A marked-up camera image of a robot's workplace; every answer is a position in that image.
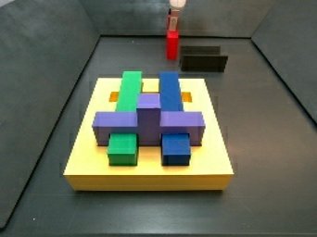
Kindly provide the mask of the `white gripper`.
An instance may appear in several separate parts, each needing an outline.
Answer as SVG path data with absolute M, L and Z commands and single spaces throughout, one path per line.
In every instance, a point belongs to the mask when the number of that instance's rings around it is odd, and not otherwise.
M 173 8 L 183 8 L 187 5 L 187 2 L 188 0 L 171 0 L 171 6 Z M 172 9 L 171 25 L 169 25 L 171 31 L 177 31 L 179 16 L 180 16 L 180 10 Z

